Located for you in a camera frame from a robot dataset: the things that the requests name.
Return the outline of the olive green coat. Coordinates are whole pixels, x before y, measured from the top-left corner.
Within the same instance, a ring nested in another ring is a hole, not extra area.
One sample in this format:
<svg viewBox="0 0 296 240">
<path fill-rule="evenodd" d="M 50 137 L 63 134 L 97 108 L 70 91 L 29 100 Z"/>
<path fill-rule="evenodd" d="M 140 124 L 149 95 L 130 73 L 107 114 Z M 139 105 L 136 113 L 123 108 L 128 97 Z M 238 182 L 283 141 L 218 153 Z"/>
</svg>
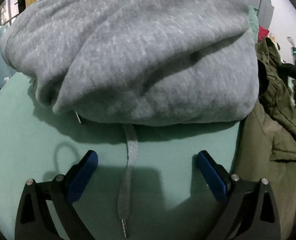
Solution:
<svg viewBox="0 0 296 240">
<path fill-rule="evenodd" d="M 264 71 L 264 92 L 241 122 L 241 136 L 233 172 L 241 179 L 270 181 L 281 223 L 281 238 L 296 227 L 296 108 L 291 90 L 278 75 L 282 65 L 270 38 L 255 45 Z"/>
</svg>

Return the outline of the grey hoodie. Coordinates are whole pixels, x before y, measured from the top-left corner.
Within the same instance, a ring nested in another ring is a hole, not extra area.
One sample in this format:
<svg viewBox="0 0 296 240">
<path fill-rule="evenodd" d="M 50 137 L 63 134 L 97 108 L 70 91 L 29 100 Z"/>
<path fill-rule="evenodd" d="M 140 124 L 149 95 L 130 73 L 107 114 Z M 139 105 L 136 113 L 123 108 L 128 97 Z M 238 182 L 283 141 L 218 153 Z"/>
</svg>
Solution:
<svg viewBox="0 0 296 240">
<path fill-rule="evenodd" d="M 248 0 L 37 0 L 0 50 L 53 113 L 124 126 L 134 149 L 118 211 L 132 228 L 136 126 L 240 121 L 259 92 Z"/>
</svg>

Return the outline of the green bed sheet mattress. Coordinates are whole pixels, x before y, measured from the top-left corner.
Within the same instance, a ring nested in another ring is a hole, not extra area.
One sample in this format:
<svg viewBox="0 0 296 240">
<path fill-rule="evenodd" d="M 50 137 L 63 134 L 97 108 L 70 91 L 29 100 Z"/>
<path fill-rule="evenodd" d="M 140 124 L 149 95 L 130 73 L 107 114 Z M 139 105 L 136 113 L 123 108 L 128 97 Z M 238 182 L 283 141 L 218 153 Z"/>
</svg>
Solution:
<svg viewBox="0 0 296 240">
<path fill-rule="evenodd" d="M 202 150 L 226 170 L 234 159 L 239 124 L 136 126 L 139 152 L 132 173 L 130 239 L 193 239 L 219 211 L 195 165 Z M 25 182 L 49 181 L 66 173 L 88 150 L 98 169 L 75 210 L 96 239 L 123 239 L 117 214 L 127 163 L 121 124 L 80 124 L 75 114 L 54 115 L 39 105 L 27 77 L 14 75 L 0 91 L 0 230 L 14 238 Z"/>
</svg>

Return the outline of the red quilt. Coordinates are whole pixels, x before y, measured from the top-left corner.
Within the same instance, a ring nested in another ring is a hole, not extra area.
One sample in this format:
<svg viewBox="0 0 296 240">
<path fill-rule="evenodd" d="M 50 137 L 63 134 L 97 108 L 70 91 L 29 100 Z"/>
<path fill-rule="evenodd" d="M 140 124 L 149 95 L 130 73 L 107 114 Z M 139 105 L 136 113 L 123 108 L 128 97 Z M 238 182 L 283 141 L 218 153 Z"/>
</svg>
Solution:
<svg viewBox="0 0 296 240">
<path fill-rule="evenodd" d="M 259 26 L 258 28 L 258 38 L 257 38 L 257 42 L 261 42 L 264 38 L 266 38 L 269 34 L 269 30 L 262 27 L 262 26 Z"/>
</svg>

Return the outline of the green pillow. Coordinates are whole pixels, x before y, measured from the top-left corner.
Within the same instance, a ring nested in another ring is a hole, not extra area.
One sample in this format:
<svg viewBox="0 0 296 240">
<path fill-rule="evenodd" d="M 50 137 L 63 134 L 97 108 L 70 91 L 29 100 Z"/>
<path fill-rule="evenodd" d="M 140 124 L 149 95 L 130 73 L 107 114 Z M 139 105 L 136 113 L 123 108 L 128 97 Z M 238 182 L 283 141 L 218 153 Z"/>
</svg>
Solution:
<svg viewBox="0 0 296 240">
<path fill-rule="evenodd" d="M 257 10 L 253 6 L 249 6 L 249 26 L 252 31 L 254 43 L 258 42 L 259 22 L 257 18 Z"/>
</svg>

